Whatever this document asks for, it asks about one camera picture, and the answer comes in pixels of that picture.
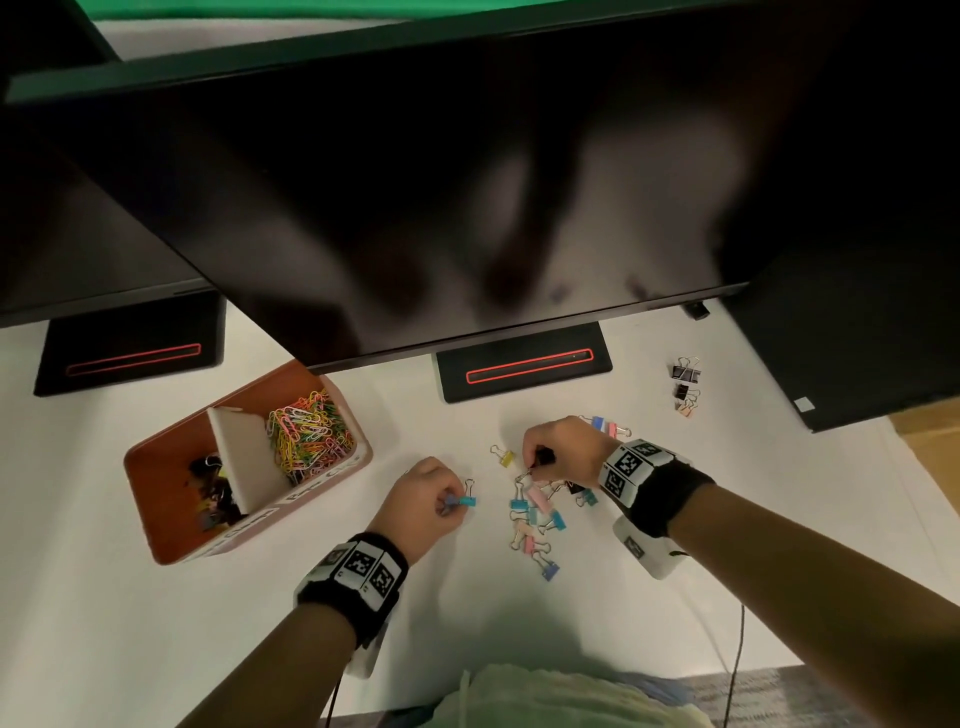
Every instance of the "person's clothing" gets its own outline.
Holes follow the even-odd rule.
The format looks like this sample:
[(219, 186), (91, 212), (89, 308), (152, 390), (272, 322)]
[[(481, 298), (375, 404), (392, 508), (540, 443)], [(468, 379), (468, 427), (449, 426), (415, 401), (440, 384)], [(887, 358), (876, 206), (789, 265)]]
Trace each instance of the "person's clothing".
[(625, 675), (612, 683), (586, 675), (565, 675), (491, 665), (437, 706), (392, 716), (383, 728), (711, 728), (709, 718), (689, 703), (685, 688), (669, 680)]

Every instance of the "hand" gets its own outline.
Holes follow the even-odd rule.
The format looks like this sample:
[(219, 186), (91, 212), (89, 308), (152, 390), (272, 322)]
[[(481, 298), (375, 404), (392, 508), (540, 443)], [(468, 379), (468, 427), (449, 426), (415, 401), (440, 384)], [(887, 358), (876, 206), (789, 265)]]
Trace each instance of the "hand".
[[(523, 464), (535, 481), (572, 480), (585, 488), (599, 488), (600, 466), (619, 445), (618, 440), (569, 415), (526, 431)], [(538, 447), (552, 449), (557, 461), (534, 467)]]
[(425, 458), (394, 483), (367, 530), (390, 539), (412, 567), (464, 522), (465, 505), (444, 504), (451, 493), (466, 495), (460, 478), (437, 458)]

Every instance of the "person's left hand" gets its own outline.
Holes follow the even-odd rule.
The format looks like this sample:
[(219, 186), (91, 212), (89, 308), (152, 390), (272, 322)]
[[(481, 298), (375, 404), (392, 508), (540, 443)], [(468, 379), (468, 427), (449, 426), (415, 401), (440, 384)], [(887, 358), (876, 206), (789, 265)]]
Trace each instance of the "person's left hand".
[(447, 494), (466, 495), (460, 478), (437, 458), (424, 458), (394, 483), (367, 530), (390, 539), (412, 567), (464, 522), (467, 507), (445, 505)]

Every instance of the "black wrist strap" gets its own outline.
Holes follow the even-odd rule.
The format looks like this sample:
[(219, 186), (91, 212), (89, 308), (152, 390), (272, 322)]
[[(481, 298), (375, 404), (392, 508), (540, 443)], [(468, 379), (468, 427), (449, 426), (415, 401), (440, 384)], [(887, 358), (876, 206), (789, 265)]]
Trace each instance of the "black wrist strap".
[(298, 604), (325, 604), (342, 614), (366, 647), (379, 633), (399, 599), (407, 560), (384, 536), (358, 533), (339, 544), (306, 575)]
[(621, 445), (600, 473), (604, 491), (633, 525), (655, 539), (669, 536), (669, 523), (693, 492), (712, 482), (673, 452), (646, 440)]

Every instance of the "black cable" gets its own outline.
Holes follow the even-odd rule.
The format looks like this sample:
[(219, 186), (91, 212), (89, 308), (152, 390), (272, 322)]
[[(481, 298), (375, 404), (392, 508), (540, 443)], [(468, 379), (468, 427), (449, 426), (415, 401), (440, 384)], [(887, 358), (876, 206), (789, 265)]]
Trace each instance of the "black cable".
[(740, 667), (740, 655), (743, 654), (743, 628), (747, 623), (747, 608), (740, 604), (740, 645), (736, 649), (736, 660), (733, 661), (733, 672), (730, 673), (730, 691), (727, 693), (727, 711), (723, 716), (723, 728), (727, 728), (730, 720), (730, 707), (733, 704), (733, 686), (736, 685), (736, 670)]
[(326, 723), (324, 724), (324, 728), (330, 728), (330, 719), (333, 717), (333, 706), (337, 702), (338, 692), (340, 692), (340, 680), (337, 680), (337, 687), (333, 689), (333, 697), (330, 698), (330, 709), (326, 712)]

